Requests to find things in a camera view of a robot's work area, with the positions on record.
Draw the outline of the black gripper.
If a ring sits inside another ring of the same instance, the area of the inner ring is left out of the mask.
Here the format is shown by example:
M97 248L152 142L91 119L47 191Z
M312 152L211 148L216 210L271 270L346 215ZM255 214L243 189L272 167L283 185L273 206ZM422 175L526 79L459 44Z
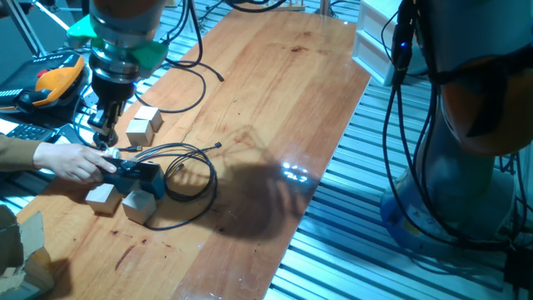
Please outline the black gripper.
M117 143L115 126L126 101L136 90L135 85L133 82L109 81L95 74L92 76L92 90L98 98L98 110L90 115L87 123L106 146L114 146Z

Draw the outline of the person's hand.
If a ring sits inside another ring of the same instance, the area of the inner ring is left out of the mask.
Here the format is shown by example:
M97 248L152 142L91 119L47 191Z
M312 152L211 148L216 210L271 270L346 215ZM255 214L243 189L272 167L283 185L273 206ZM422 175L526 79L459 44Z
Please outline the person's hand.
M76 183L99 183L102 170L117 168L105 159L104 152L79 144L40 143L32 157L35 168L53 171L61 179Z

